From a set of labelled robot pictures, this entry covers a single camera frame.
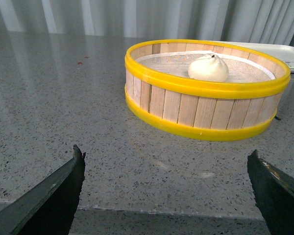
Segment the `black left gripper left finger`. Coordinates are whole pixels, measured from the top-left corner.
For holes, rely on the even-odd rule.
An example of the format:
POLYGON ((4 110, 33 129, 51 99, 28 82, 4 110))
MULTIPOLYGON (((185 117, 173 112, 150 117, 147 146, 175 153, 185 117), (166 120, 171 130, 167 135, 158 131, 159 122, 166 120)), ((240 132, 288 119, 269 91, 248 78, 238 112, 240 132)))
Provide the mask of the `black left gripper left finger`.
POLYGON ((0 235, 67 235, 85 179, 85 153, 73 158, 0 211, 0 235))

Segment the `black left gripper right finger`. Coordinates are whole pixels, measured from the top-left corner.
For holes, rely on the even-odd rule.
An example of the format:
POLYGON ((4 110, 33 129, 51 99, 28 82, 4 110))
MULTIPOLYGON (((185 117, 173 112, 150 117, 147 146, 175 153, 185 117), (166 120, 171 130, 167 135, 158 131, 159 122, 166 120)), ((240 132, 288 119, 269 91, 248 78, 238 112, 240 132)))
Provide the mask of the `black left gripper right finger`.
POLYGON ((256 206, 272 235, 294 235, 294 178, 258 157, 247 158, 256 206))

